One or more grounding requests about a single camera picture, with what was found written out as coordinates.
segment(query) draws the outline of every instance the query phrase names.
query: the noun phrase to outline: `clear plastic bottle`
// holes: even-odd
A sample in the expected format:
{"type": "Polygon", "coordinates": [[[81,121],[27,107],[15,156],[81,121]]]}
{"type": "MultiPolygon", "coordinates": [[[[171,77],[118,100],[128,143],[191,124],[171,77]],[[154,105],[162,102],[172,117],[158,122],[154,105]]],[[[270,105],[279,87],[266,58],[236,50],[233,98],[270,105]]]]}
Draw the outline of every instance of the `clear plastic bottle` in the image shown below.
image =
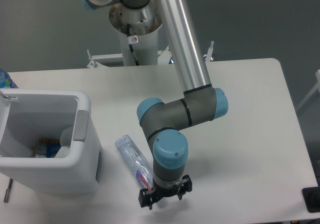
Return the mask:
{"type": "Polygon", "coordinates": [[[115,142],[115,146],[141,187],[151,190],[153,185],[152,167],[131,137],[124,135],[115,142]]]}
{"type": "Polygon", "coordinates": [[[0,69],[0,88],[18,88],[10,75],[2,69],[0,69]]]}

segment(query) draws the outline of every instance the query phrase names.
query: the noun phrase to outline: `white plastic bin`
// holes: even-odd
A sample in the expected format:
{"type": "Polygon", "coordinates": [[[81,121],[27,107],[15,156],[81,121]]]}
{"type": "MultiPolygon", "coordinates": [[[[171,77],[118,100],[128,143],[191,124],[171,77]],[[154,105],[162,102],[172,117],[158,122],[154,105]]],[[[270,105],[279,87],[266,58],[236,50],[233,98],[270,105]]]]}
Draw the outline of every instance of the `white plastic bin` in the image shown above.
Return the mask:
{"type": "Polygon", "coordinates": [[[102,147],[89,97],[79,91],[2,91],[11,99],[0,96],[0,172],[43,193],[96,191],[102,147]],[[40,139],[60,139],[72,126],[63,158],[34,158],[40,139]]]}

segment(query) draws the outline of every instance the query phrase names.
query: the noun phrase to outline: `silver metal tube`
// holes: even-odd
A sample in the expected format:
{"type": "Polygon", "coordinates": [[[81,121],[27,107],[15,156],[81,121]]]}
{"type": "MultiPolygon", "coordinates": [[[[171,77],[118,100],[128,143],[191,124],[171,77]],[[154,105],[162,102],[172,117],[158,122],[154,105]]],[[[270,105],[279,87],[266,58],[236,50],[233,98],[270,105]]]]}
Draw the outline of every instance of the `silver metal tube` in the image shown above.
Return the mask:
{"type": "Polygon", "coordinates": [[[185,0],[156,0],[184,91],[210,84],[185,0]]]}

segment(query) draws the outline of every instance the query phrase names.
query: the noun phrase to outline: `gray floor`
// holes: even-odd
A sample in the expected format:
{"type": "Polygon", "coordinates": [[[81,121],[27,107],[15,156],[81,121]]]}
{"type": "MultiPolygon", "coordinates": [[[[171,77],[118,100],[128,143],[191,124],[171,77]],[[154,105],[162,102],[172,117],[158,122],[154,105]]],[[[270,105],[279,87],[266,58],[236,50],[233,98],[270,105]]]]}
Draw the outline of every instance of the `gray floor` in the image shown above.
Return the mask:
{"type": "MultiPolygon", "coordinates": [[[[316,83],[320,0],[188,0],[188,5],[204,53],[214,40],[219,61],[278,59],[294,105],[316,83]]],[[[108,13],[108,8],[86,11],[81,0],[0,0],[0,67],[83,68],[87,48],[92,54],[119,53],[108,13]]],[[[164,31],[160,37],[163,49],[164,31]]],[[[299,118],[313,160],[320,159],[319,110],[320,99],[299,118]]]]}

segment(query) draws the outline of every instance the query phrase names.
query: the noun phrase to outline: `black cable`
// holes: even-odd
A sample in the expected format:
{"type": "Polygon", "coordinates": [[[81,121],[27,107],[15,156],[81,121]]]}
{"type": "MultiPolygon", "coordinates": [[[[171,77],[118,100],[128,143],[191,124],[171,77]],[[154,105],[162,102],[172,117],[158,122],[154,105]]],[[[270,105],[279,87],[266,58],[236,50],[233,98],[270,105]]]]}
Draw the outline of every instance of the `black cable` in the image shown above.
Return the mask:
{"type": "MultiPolygon", "coordinates": [[[[127,24],[127,26],[126,26],[126,36],[127,37],[130,37],[130,24],[127,24]]],[[[135,65],[136,66],[140,66],[140,64],[139,64],[139,61],[138,61],[138,59],[137,59],[137,57],[136,57],[136,54],[135,54],[135,51],[134,51],[134,49],[133,49],[133,45],[132,44],[129,44],[129,49],[130,49],[130,51],[131,51],[131,53],[132,53],[132,55],[133,55],[133,58],[134,58],[134,62],[136,63],[135,65]]]]}

